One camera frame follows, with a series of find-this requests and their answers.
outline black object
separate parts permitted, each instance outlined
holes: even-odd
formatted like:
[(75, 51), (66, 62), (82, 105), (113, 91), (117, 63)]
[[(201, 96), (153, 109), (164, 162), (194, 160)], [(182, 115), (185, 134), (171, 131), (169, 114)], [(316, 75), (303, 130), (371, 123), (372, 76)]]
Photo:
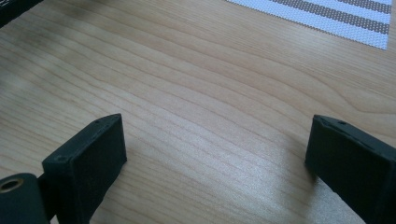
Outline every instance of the black object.
[(126, 160), (121, 115), (97, 119), (43, 160), (38, 179), (0, 180), (0, 223), (89, 223)]
[(396, 149), (338, 119), (315, 115), (305, 165), (365, 222), (396, 223)]
[(43, 0), (0, 0), (0, 28)]

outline striped placemat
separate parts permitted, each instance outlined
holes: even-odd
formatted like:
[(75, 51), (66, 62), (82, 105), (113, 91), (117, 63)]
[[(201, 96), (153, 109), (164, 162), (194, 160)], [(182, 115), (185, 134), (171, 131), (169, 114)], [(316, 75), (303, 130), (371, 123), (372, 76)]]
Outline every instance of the striped placemat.
[(392, 0), (227, 0), (386, 49)]

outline light wood surface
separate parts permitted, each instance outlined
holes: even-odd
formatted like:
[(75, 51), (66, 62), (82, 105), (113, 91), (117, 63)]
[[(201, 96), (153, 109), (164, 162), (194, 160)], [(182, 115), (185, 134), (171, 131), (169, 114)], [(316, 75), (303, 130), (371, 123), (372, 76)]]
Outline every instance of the light wood surface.
[(396, 146), (395, 37), (394, 15), (381, 50), (223, 0), (45, 0), (0, 29), (0, 177), (121, 113), (92, 223), (362, 223), (304, 154), (314, 114)]

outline gray stripe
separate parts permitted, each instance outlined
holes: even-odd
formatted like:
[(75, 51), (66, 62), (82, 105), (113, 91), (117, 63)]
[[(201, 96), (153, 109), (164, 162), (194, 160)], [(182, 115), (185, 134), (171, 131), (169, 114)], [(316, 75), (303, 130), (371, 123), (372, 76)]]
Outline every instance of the gray stripe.
[(385, 24), (379, 21), (372, 21), (363, 17), (351, 15), (332, 8), (323, 7), (313, 3), (305, 2), (303, 0), (270, 0), (270, 1), (288, 7), (294, 7), (335, 21), (341, 21), (350, 25), (358, 26), (383, 35), (387, 35), (389, 32), (389, 24)]
[(337, 0), (356, 7), (364, 7), (373, 11), (390, 14), (392, 6), (370, 0)]

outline white stripe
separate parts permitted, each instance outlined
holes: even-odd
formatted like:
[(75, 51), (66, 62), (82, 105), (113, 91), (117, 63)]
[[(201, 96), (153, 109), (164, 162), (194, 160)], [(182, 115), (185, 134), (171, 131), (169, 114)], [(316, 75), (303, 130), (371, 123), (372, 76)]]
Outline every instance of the white stripe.
[(338, 11), (342, 11), (354, 16), (363, 17), (370, 19), (372, 21), (379, 21), (386, 24), (390, 23), (390, 14), (385, 14), (382, 12), (372, 11), (363, 7), (355, 7), (347, 3), (331, 0), (305, 0), (305, 2), (313, 3), (323, 7), (328, 7)]
[(334, 35), (359, 41), (380, 49), (387, 48), (388, 36), (366, 30), (357, 26), (349, 25), (340, 21), (334, 21), (300, 9), (287, 7), (268, 0), (229, 0), (230, 2), (245, 7), (252, 7), (290, 21), (297, 21), (308, 26), (329, 32)]
[(382, 3), (386, 5), (392, 5), (392, 0), (372, 0), (373, 2)]

